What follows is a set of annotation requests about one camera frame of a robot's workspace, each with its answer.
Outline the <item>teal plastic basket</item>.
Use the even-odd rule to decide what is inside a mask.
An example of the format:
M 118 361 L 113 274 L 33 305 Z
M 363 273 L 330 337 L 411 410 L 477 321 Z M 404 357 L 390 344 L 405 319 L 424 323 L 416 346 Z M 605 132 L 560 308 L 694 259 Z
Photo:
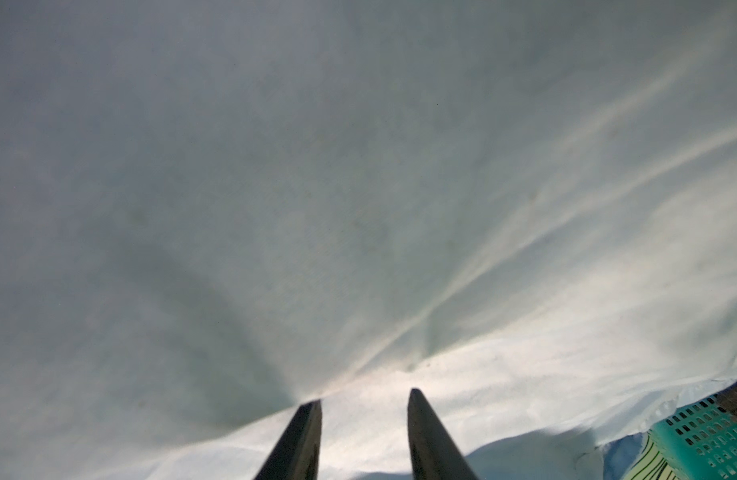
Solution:
M 678 409 L 649 432 L 679 479 L 737 479 L 737 394 Z

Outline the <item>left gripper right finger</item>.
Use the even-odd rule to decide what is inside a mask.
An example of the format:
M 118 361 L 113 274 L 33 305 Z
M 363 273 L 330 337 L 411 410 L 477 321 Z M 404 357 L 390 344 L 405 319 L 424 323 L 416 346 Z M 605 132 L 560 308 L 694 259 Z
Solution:
M 414 480 L 478 479 L 419 388 L 410 392 L 407 425 Z

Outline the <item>light blue long sleeve shirt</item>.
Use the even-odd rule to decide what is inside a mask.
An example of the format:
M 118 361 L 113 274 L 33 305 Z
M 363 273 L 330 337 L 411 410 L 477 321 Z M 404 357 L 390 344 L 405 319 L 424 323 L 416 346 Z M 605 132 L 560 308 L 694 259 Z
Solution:
M 485 477 L 737 380 L 737 1 L 0 1 L 0 479 Z

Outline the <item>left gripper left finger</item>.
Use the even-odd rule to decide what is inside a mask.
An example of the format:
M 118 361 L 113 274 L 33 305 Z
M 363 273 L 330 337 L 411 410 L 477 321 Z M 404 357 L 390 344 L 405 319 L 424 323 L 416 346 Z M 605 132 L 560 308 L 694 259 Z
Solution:
M 322 402 L 298 406 L 254 480 L 316 480 L 322 441 Z

